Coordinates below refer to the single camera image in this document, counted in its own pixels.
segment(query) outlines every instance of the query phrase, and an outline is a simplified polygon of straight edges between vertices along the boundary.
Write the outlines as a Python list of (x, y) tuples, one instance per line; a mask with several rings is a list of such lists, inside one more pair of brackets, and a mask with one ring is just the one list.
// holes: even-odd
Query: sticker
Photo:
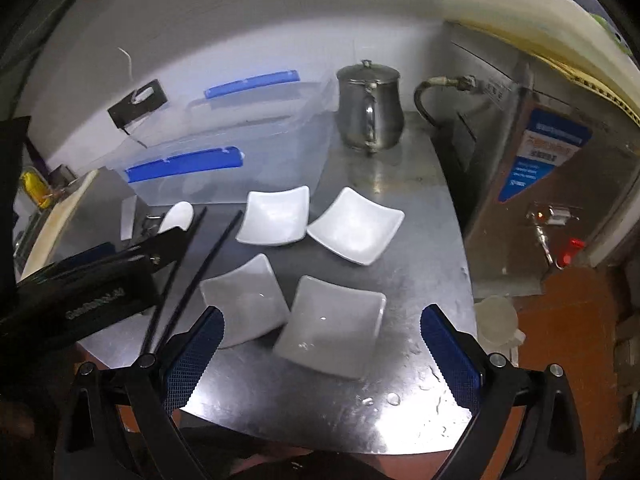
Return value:
[(522, 142), (502, 187), (503, 203), (562, 166), (591, 139), (586, 126), (537, 108), (532, 111)]
[(482, 90), (484, 91), (484, 94), (488, 95), (489, 99), (491, 99), (491, 101), (500, 108), (500, 110), (504, 110), (504, 103), (507, 100), (508, 95), (511, 93), (507, 86), (489, 79), (484, 82), (484, 88), (482, 88)]

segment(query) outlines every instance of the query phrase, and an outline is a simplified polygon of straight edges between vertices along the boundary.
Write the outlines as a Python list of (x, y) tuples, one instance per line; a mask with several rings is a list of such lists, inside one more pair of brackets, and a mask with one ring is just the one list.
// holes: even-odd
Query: white wall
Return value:
[(440, 73), (433, 0), (78, 0), (52, 35), (23, 92), (30, 136), (51, 167), (77, 170), (124, 134), (106, 109), (158, 78), (170, 101), (244, 76), (305, 68), (313, 78), (367, 57), (401, 72), (402, 103)]

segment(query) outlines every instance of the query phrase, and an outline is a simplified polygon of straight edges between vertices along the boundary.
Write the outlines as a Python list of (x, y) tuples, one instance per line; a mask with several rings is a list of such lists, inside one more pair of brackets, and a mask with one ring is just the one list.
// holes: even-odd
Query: yellow bottle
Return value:
[(20, 175), (20, 182), (24, 192), (40, 209), (46, 209), (52, 205), (52, 190), (38, 170), (32, 167), (24, 168)]

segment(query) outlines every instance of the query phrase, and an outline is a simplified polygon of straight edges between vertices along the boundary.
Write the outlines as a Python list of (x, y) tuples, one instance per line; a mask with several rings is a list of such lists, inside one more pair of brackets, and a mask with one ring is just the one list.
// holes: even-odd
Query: plastic storage box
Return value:
[(313, 192), (336, 129), (334, 96), (326, 78), (166, 106), (104, 164), (149, 205), (244, 203), (250, 191), (298, 186)]

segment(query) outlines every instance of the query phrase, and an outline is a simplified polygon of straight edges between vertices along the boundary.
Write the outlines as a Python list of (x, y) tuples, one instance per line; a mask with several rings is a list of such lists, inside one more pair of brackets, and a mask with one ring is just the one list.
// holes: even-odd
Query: blue gripper pad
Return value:
[(458, 332), (435, 304), (422, 311), (420, 335), (458, 405), (475, 414), (480, 407), (482, 375), (458, 341), (460, 336), (472, 336)]
[(222, 312), (209, 307), (187, 333), (169, 339), (167, 349), (172, 340), (184, 347), (164, 372), (166, 397), (163, 407), (167, 413), (187, 404), (223, 335), (225, 319)]

